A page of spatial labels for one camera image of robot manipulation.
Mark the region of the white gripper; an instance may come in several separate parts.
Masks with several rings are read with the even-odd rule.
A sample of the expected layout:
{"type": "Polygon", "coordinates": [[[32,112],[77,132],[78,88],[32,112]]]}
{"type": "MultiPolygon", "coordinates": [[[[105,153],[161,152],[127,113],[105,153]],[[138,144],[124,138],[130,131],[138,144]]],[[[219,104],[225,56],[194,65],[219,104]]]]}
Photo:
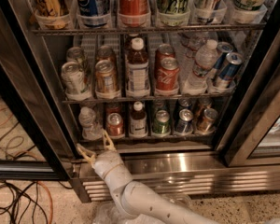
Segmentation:
{"type": "Polygon", "coordinates": [[[93,166],[95,173],[104,180],[111,194],[121,194],[133,181],[133,177],[106,130],[102,130],[102,137],[104,149],[107,151],[98,155],[97,158],[94,151],[84,148],[80,143],[77,143],[77,151],[93,166]]]}

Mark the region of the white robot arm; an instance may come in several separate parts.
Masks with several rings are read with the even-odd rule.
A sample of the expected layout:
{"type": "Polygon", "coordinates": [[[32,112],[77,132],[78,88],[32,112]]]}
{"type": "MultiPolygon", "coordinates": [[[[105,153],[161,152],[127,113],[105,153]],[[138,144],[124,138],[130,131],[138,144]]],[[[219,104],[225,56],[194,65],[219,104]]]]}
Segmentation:
{"type": "Polygon", "coordinates": [[[212,224],[163,196],[280,189],[280,147],[255,147],[226,157],[191,136],[117,138],[103,133],[99,140],[83,140],[77,151],[127,218],[144,214],[165,224],[212,224]]]}

